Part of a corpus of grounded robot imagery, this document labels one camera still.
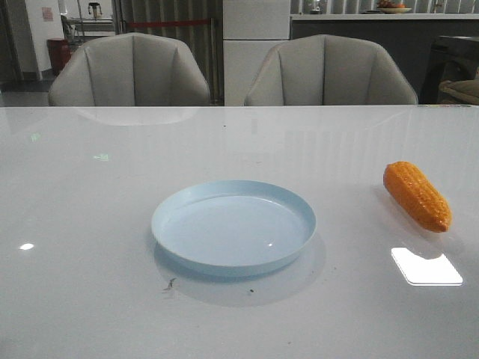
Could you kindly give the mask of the light blue round plate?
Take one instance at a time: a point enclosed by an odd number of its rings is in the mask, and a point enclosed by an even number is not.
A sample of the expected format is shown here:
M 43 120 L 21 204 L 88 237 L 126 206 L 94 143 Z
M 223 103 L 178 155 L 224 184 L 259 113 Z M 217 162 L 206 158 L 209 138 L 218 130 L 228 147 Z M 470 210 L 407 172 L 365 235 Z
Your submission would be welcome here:
M 302 197 L 252 180 L 185 188 L 160 203 L 151 219 L 154 238 L 173 261 L 219 277 L 250 277 L 289 265 L 316 227 Z

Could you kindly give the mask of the orange plastic corn cob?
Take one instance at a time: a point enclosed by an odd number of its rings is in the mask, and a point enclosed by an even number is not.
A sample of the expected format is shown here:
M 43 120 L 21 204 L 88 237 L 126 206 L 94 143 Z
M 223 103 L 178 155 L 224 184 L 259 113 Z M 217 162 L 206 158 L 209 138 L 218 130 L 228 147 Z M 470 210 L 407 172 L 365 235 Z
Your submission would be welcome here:
M 442 194 L 411 162 L 388 164 L 383 185 L 397 204 L 423 229 L 445 233 L 452 223 L 452 211 Z

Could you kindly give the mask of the right beige upholstered chair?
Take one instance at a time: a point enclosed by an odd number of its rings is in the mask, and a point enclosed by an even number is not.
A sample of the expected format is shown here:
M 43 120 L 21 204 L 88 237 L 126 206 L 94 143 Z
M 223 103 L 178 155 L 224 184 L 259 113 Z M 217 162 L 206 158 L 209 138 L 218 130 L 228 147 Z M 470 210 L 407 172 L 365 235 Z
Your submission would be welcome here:
M 381 45 L 329 34 L 271 48 L 247 106 L 415 105 L 416 92 Z

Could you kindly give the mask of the beige upholstered chair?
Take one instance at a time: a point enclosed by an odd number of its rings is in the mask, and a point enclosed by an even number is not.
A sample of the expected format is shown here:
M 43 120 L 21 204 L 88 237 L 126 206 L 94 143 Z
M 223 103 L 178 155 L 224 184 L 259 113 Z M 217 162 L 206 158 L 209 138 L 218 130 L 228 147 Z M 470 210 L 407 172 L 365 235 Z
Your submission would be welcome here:
M 247 106 L 415 105 L 416 92 L 381 45 L 329 34 L 271 48 Z
M 50 106 L 204 106 L 210 89 L 184 42 L 133 32 L 81 45 L 48 100 Z

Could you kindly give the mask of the white cabinet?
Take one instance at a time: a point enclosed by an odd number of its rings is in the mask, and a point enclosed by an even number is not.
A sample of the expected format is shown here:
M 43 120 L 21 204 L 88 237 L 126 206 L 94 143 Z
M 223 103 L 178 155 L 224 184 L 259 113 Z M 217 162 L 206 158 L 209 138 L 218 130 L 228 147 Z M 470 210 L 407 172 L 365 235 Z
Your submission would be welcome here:
M 289 1 L 224 1 L 226 106 L 240 106 L 268 51 L 289 40 Z

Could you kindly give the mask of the left beige upholstered chair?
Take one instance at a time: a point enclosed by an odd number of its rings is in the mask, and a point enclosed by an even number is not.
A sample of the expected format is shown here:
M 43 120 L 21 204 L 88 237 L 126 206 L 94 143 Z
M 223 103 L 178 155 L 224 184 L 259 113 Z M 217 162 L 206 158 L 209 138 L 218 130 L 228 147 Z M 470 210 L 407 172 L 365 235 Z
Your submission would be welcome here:
M 48 100 L 50 106 L 204 106 L 210 89 L 184 42 L 133 32 L 81 45 Z

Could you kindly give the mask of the red barrier belt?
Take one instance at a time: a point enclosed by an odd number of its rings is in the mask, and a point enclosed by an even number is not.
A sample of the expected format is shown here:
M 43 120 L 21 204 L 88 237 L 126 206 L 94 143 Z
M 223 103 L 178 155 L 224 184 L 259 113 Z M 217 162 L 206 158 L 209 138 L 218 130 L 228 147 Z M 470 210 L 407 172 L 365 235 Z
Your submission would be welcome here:
M 184 27 L 196 25 L 209 25 L 213 18 L 193 19 L 193 20 L 177 20 L 166 22 L 127 22 L 127 28 L 168 28 L 168 27 Z

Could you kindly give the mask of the dark counter with white top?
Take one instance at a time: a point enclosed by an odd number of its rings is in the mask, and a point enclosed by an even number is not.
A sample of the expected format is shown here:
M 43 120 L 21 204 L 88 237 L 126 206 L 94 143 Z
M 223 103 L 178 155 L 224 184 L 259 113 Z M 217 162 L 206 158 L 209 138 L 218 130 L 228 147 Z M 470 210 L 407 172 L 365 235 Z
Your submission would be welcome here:
M 331 34 L 378 43 L 389 52 L 417 95 L 437 37 L 478 37 L 477 14 L 292 15 L 290 24 L 291 39 Z

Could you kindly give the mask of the red trash bin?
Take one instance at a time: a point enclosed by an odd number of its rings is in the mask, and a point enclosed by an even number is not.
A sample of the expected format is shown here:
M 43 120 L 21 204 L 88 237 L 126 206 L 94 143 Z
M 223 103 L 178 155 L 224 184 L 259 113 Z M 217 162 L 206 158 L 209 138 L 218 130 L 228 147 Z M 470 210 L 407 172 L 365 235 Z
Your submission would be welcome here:
M 69 43 L 66 39 L 61 38 L 48 39 L 46 42 L 52 72 L 57 76 L 71 58 Z

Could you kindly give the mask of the fruit bowl on counter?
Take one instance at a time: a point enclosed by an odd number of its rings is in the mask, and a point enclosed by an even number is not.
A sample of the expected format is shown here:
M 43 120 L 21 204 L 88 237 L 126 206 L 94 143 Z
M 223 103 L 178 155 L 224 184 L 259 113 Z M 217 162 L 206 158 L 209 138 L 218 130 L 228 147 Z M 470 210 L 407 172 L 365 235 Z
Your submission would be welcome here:
M 379 0 L 376 3 L 376 8 L 382 13 L 386 14 L 408 13 L 411 10 L 410 7 L 408 7 L 402 2 L 389 0 Z

